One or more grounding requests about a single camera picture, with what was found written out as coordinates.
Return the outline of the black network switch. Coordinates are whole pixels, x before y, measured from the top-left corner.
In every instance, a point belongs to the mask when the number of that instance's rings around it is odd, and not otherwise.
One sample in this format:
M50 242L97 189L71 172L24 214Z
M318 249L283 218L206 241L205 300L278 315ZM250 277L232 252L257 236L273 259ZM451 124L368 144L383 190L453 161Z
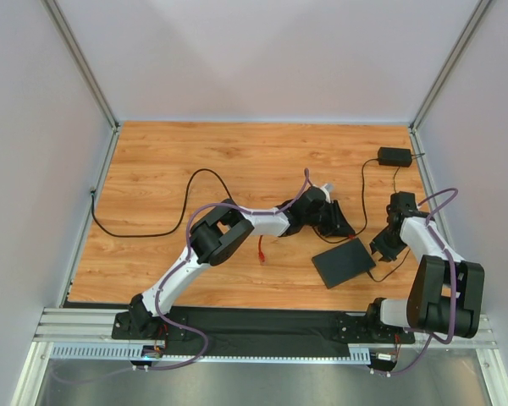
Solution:
M353 239L313 256L312 264L327 289L367 273L376 266L360 239Z

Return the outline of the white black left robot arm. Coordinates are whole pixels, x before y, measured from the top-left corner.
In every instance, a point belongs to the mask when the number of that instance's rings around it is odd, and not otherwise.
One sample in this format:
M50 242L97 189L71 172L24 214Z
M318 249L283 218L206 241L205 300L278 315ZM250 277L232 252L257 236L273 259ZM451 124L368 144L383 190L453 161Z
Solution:
M205 270L223 264L251 236L289 237L304 227L324 237L356 235L331 188L310 186L294 199L270 209L238 206L231 199L198 209L187 225L185 248L178 260L148 290L128 305L123 328L134 339L156 338L175 300Z

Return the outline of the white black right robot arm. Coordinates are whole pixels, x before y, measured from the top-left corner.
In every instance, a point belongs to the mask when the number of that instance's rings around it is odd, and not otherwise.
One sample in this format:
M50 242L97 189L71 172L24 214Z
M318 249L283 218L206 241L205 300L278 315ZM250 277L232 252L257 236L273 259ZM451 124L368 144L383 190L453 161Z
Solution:
M472 338L477 334L485 271L465 260L444 240L437 225L423 217L390 215L388 225L370 243L382 261L394 261L408 247L418 269L407 299L375 303L379 320L387 326L429 334Z

